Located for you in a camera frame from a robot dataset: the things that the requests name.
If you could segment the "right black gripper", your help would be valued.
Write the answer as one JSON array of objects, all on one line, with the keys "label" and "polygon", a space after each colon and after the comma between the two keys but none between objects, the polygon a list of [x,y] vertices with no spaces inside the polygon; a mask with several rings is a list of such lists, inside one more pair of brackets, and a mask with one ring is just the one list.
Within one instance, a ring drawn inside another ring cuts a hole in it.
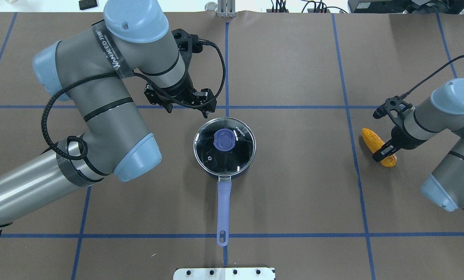
[{"label": "right black gripper", "polygon": [[414,137],[411,136],[405,128],[394,126],[391,131],[391,139],[386,142],[379,150],[372,155],[375,162],[393,161],[393,149],[414,149]]}]

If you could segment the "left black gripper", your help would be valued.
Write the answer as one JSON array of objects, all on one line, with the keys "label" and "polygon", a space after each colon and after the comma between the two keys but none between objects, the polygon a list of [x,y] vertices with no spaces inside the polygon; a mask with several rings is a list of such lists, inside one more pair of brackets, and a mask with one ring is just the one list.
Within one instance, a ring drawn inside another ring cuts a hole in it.
[{"label": "left black gripper", "polygon": [[154,77],[144,77],[147,82],[144,95],[152,105],[163,107],[167,113],[171,114],[174,104],[181,104],[189,108],[196,106],[196,109],[202,110],[205,119],[209,117],[209,110],[214,109],[214,94],[209,88],[197,91],[189,76],[184,76],[181,81],[171,87],[159,87],[155,89],[152,85],[155,82]]}]

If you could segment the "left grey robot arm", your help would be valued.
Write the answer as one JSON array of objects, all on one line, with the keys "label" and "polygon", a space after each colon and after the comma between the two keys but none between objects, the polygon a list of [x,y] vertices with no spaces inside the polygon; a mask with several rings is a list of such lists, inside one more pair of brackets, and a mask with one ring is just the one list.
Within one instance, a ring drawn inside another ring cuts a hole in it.
[{"label": "left grey robot arm", "polygon": [[[175,103],[204,117],[215,111],[217,95],[197,91],[188,69],[193,53],[216,44],[170,31],[157,0],[109,0],[103,18],[33,60],[38,81],[52,95],[40,121],[48,149],[0,176],[0,230],[110,174],[127,182],[161,162],[155,136],[123,80],[146,80],[147,99],[169,113]],[[52,141],[47,118],[57,100],[72,100],[88,131]]]}]

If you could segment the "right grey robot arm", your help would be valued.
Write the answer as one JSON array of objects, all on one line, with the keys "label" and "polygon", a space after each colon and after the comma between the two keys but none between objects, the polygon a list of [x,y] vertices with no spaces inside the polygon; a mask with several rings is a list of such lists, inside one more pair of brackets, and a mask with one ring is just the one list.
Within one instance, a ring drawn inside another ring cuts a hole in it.
[{"label": "right grey robot arm", "polygon": [[384,115],[394,127],[392,138],[373,153],[376,162],[401,149],[415,149],[444,130],[458,135],[458,142],[422,184],[421,193],[445,211],[464,211],[464,79],[447,81],[419,106],[406,103],[404,96],[389,98],[373,117]]}]

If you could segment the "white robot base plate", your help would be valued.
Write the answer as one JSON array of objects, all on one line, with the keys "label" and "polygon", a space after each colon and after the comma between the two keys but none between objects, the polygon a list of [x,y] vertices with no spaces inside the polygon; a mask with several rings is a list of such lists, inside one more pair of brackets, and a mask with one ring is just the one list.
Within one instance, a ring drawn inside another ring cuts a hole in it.
[{"label": "white robot base plate", "polygon": [[274,268],[182,268],[173,275],[174,280],[276,280]]}]

